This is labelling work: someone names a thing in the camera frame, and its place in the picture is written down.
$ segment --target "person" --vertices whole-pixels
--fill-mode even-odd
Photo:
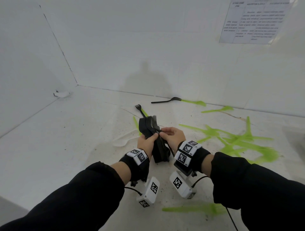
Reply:
[[[183,131],[174,127],[162,131],[160,136],[176,153],[186,140]],[[148,139],[144,135],[138,139],[138,149],[144,150],[149,160],[157,137],[156,133]],[[221,152],[212,155],[202,147],[194,156],[197,157],[191,162],[192,167],[210,177],[214,184],[214,202],[241,209],[242,220],[250,231],[303,227],[305,185],[250,164],[244,158]],[[101,162],[90,165],[26,216],[3,225],[0,231],[99,230],[118,208],[124,186],[142,177],[126,158],[110,166]]]

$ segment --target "black jacket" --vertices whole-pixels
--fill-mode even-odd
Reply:
[[[303,229],[305,185],[221,152],[212,161],[211,179],[214,202],[241,209],[250,231]],[[123,194],[124,183],[116,171],[97,162],[0,231],[99,230],[118,208]]]

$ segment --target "paper sheet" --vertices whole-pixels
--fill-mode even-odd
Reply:
[[[232,0],[220,43],[271,44],[294,0]]]

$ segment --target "person's left hand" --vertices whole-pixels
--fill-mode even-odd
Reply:
[[[138,138],[138,146],[137,148],[143,149],[148,156],[149,160],[152,158],[152,151],[153,151],[153,143],[158,138],[158,133],[153,134],[148,139],[145,139],[145,136],[142,134]]]

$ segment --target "person's right hand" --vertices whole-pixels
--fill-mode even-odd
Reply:
[[[160,136],[165,139],[168,145],[174,150],[176,153],[178,150],[178,145],[185,141],[185,135],[183,131],[175,128],[175,127],[164,127],[161,128]]]

